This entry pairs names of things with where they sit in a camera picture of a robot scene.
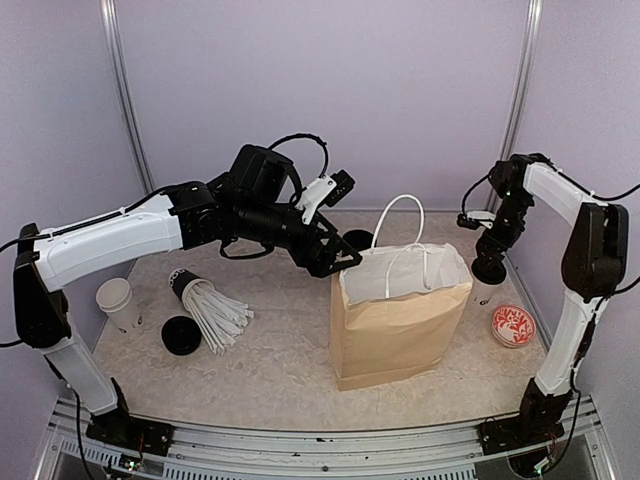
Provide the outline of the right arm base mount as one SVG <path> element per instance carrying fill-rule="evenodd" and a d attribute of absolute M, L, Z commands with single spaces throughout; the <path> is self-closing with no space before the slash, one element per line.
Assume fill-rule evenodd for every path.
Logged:
<path fill-rule="evenodd" d="M 488 417 L 477 426 L 477 432 L 484 455 L 503 453 L 562 437 L 565 433 L 560 422 L 529 426 L 521 425 L 518 416 L 496 420 Z"/>

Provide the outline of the bundle of white straws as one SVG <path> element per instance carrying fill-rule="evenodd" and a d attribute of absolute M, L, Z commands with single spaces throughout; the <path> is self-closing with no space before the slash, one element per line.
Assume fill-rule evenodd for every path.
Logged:
<path fill-rule="evenodd" d="M 223 355 L 233 346 L 254 318 L 248 304 L 227 297 L 204 279 L 189 282 L 181 294 L 181 302 L 216 355 Z"/>

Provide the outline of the white paper cup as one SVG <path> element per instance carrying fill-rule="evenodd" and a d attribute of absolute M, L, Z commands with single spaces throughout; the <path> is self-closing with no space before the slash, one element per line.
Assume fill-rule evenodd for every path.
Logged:
<path fill-rule="evenodd" d="M 505 281 L 500 283 L 485 283 L 477 278 L 473 278 L 473 286 L 470 291 L 467 307 L 469 309 L 486 307 L 504 284 Z"/>

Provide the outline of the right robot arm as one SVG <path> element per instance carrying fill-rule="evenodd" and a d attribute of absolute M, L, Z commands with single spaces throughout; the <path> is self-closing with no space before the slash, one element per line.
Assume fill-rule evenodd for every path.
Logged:
<path fill-rule="evenodd" d="M 620 293 L 627 265 L 629 214 L 579 186 L 540 153 L 497 161 L 487 180 L 501 200 L 476 243 L 474 277 L 498 285 L 503 259 L 525 230 L 525 215 L 542 201 L 572 228 L 562 261 L 564 303 L 547 357 L 529 381 L 511 433 L 535 442 L 556 424 L 575 393 L 575 378 L 609 300 Z"/>

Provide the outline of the brown paper bag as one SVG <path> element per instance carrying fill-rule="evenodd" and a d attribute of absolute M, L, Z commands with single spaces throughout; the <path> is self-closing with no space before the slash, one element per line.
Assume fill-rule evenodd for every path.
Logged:
<path fill-rule="evenodd" d="M 336 384 L 348 391 L 436 369 L 466 307 L 470 270 L 451 244 L 419 238 L 381 246 L 331 280 L 329 349 Z"/>

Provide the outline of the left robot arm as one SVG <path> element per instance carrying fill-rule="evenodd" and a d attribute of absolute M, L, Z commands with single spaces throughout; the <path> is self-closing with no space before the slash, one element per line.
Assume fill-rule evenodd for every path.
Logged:
<path fill-rule="evenodd" d="M 75 390 L 94 425 L 118 444 L 133 443 L 139 421 L 119 385 L 75 339 L 64 287 L 147 255 L 212 242 L 226 248 L 239 239 L 259 243 L 263 255 L 283 248 L 311 276 L 327 277 L 362 260 L 317 211 L 337 204 L 354 185 L 341 170 L 302 186 L 292 160 L 245 145 L 230 170 L 208 183 L 163 187 L 129 207 L 58 229 L 28 224 L 12 242 L 17 335 Z"/>

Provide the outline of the black cup holding straws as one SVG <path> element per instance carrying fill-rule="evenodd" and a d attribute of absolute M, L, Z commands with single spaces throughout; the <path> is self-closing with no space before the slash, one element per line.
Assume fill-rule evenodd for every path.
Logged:
<path fill-rule="evenodd" d="M 169 275 L 169 286 L 181 303 L 184 295 L 194 285 L 205 282 L 205 279 L 185 268 L 177 268 Z"/>

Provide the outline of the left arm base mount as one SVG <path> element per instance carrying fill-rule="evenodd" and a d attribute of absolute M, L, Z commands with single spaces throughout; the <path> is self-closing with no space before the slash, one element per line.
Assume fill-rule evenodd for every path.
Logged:
<path fill-rule="evenodd" d="M 93 417 L 86 435 L 108 445 L 166 457 L 173 438 L 171 424 L 138 417 Z"/>

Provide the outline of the black cup lid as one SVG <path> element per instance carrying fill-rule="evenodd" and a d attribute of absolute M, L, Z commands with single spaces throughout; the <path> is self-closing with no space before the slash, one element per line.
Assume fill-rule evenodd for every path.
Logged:
<path fill-rule="evenodd" d="M 471 265 L 471 272 L 477 281 L 490 286 L 501 285 L 506 280 L 506 277 L 507 277 L 507 272 L 505 276 L 493 276 L 492 272 L 490 274 L 475 274 L 472 271 L 472 265 Z"/>

